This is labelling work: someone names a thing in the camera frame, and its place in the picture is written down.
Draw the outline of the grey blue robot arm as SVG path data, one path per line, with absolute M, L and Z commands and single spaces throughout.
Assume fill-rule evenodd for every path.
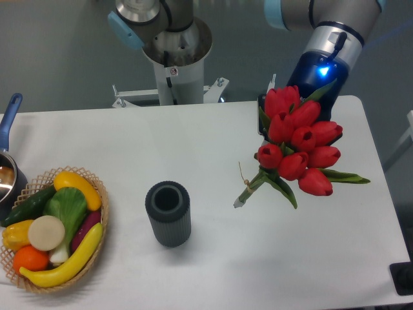
M 384 7 L 384 1 L 265 1 L 265 19 L 274 28 L 313 31 L 288 84 L 320 103 L 321 121 L 330 119 Z M 219 100 L 227 81 L 204 88 L 212 34 L 195 17 L 192 1 L 117 1 L 108 23 L 120 41 L 152 62 L 161 105 Z

